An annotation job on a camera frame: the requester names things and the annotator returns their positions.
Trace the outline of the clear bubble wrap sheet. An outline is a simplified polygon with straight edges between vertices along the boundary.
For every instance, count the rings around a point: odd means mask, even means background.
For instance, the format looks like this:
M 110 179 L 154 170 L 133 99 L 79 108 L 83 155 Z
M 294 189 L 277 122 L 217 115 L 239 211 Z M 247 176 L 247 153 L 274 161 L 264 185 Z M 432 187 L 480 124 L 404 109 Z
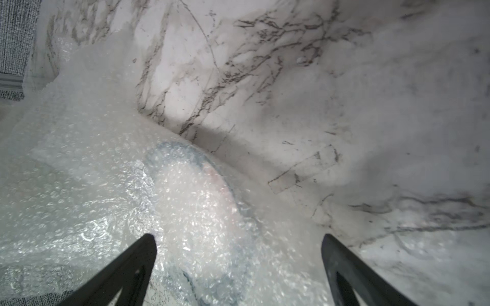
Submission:
M 140 72 L 122 29 L 71 50 L 52 82 L 1 107 L 3 305 L 55 305 L 146 233 L 157 255 L 144 304 L 185 305 L 165 282 L 144 159 L 163 142 L 192 144 L 137 110 Z M 242 305 L 331 305 L 324 232 L 207 155 L 259 224 Z

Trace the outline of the teal rimmed plate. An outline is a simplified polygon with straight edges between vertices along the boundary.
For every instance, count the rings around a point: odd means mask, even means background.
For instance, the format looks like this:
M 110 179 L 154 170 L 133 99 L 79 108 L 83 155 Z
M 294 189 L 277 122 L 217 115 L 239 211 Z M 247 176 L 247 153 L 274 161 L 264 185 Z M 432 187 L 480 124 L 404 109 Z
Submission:
M 185 305 L 242 305 L 259 224 L 205 153 L 163 142 L 144 159 L 168 288 Z

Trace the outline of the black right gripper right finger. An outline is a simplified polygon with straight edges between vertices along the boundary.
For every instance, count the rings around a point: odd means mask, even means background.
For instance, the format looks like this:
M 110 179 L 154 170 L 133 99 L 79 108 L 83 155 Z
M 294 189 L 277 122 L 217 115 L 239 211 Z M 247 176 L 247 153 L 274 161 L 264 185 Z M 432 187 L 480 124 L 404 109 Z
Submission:
M 370 306 L 416 306 L 333 235 L 324 236 L 321 254 L 335 305 L 359 305 L 361 297 Z

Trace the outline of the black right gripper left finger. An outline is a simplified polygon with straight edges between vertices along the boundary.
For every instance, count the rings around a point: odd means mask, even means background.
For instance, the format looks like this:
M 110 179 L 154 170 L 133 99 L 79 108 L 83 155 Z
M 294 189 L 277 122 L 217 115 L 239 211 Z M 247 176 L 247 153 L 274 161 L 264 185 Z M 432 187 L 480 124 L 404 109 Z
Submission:
M 142 305 L 157 255 L 152 234 L 146 233 L 60 305 Z

